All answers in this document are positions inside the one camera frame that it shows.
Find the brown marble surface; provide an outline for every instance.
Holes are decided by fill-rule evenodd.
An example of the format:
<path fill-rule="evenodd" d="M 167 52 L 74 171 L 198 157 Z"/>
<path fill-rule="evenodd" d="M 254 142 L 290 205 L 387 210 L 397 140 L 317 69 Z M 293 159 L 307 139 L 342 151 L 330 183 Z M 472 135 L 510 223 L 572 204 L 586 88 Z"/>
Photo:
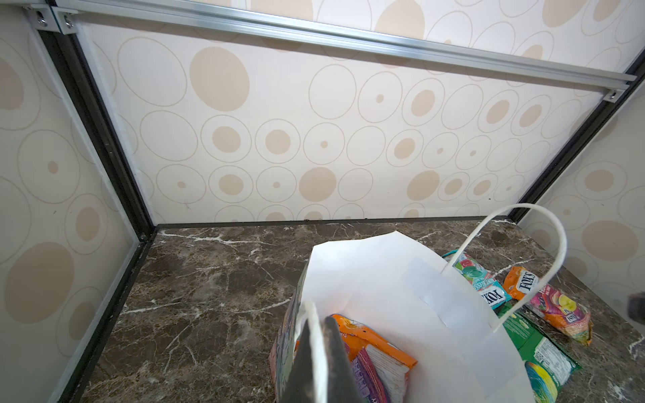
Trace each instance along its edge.
<path fill-rule="evenodd" d="M 273 402 L 268 353 L 314 245 L 399 231 L 439 254 L 476 221 L 309 224 L 161 230 L 128 296 L 83 402 Z M 540 275 L 552 258 L 497 221 L 467 249 L 504 278 L 513 264 Z M 565 402 L 645 400 L 645 342 L 570 272 L 551 282 L 592 310 L 590 347 L 543 328 L 584 369 Z"/>

